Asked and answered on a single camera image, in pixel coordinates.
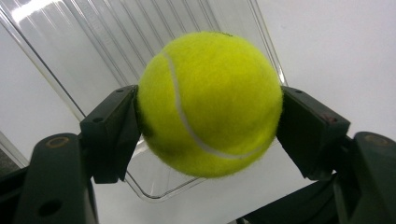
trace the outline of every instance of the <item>clear plastic container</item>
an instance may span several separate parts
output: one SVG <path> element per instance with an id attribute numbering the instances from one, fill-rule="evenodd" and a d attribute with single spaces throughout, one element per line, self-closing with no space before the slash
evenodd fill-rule
<path id="1" fill-rule="evenodd" d="M 256 0 L 3 0 L 0 22 L 79 120 L 115 89 L 137 84 L 169 41 L 220 31 L 253 43 L 286 80 Z M 141 140 L 126 181 L 160 202 L 204 181 L 161 162 Z"/>

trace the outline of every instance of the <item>yellow tennis ball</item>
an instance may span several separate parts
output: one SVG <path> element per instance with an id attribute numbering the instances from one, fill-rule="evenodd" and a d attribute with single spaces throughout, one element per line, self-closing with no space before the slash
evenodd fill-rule
<path id="1" fill-rule="evenodd" d="M 187 175 L 219 177 L 271 145 L 282 91 L 271 64 L 245 39 L 201 32 L 172 41 L 150 61 L 137 108 L 160 159 Z"/>

